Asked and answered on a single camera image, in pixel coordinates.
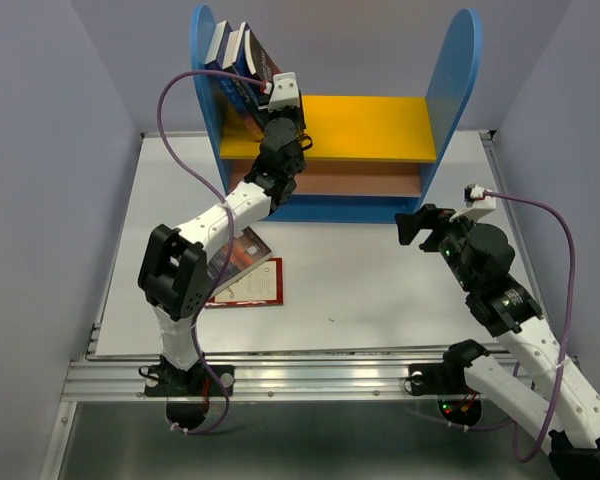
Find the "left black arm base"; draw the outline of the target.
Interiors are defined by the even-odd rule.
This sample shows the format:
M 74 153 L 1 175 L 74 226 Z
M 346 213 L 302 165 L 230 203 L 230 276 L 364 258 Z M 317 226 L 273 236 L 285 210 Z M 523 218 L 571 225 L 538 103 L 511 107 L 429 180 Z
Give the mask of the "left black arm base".
M 235 367 L 211 365 L 209 373 L 197 362 L 189 370 L 179 370 L 163 356 L 159 363 L 138 368 L 144 380 L 144 395 L 148 398 L 166 399 L 166 419 L 170 428 L 185 435 L 207 433 L 222 421 L 227 413 L 228 398 L 233 394 Z M 211 409 L 211 398 L 225 401 L 218 420 L 205 426 Z

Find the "red bordered cream book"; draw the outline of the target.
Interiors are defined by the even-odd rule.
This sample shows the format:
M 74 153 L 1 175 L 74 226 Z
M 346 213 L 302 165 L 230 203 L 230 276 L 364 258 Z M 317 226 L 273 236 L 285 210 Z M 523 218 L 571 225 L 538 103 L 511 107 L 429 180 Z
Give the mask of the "red bordered cream book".
M 207 308 L 262 307 L 284 304 L 283 261 L 271 258 L 221 290 Z

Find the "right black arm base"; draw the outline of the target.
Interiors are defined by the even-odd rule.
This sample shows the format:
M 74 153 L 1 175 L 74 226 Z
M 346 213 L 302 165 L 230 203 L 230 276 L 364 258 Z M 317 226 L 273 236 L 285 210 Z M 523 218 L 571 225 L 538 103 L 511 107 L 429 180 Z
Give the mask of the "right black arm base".
M 403 390 L 412 396 L 435 395 L 440 420 L 451 428 L 486 431 L 479 427 L 482 403 L 479 392 L 470 388 L 465 370 L 473 366 L 488 350 L 474 340 L 465 340 L 449 347 L 437 363 L 416 363 L 409 367 L 402 382 Z

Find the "Three Days To See book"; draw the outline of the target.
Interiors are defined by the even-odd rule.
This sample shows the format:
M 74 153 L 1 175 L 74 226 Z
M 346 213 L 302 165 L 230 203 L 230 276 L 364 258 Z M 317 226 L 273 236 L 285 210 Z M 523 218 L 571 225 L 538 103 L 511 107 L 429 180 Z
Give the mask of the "Three Days To See book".
M 244 56 L 246 72 L 254 80 L 272 82 L 273 77 L 281 72 L 250 28 L 246 29 L 244 35 Z

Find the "blue Jane Eyre book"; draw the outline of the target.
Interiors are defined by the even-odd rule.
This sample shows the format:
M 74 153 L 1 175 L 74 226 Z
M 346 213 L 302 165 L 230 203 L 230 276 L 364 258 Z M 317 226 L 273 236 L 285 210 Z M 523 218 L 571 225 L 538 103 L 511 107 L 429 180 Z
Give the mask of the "blue Jane Eyre book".
M 225 56 L 225 50 L 227 48 L 229 35 L 234 31 L 227 20 L 221 21 L 216 24 L 212 37 L 211 43 L 207 50 L 207 54 L 204 60 L 204 66 L 207 70 L 222 70 L 222 64 Z M 237 116 L 242 121 L 246 130 L 251 134 L 255 140 L 262 139 L 263 127 L 261 121 L 258 118 L 258 112 L 254 112 L 249 107 L 246 107 L 242 101 L 240 95 L 237 97 L 230 98 L 225 92 L 221 82 L 227 76 L 215 76 L 214 79 L 219 85 L 220 90 L 225 95 L 228 103 L 231 105 Z

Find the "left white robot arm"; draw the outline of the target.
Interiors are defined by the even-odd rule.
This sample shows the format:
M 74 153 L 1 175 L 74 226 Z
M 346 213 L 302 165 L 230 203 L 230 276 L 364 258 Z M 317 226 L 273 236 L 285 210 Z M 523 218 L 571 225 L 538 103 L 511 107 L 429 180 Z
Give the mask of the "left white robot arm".
M 173 229 L 160 225 L 149 236 L 138 283 L 159 322 L 162 357 L 171 366 L 168 382 L 179 393 L 193 393 L 202 384 L 191 330 L 213 290 L 209 260 L 292 196 L 295 176 L 306 168 L 304 129 L 301 107 L 272 111 L 259 154 L 231 193 L 192 220 Z

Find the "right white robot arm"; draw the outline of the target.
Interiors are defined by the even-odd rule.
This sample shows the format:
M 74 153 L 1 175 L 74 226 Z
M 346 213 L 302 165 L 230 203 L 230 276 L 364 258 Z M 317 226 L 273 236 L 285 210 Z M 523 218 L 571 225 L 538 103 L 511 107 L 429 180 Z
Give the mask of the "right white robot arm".
M 455 212 L 426 204 L 398 213 L 400 244 L 438 253 L 467 296 L 471 315 L 512 354 L 533 382 L 523 384 L 486 347 L 465 340 L 438 363 L 412 366 L 404 381 L 414 395 L 486 395 L 528 434 L 540 439 L 561 479 L 600 479 L 600 394 L 566 355 L 531 294 L 509 270 L 515 251 L 498 227 L 470 209 Z

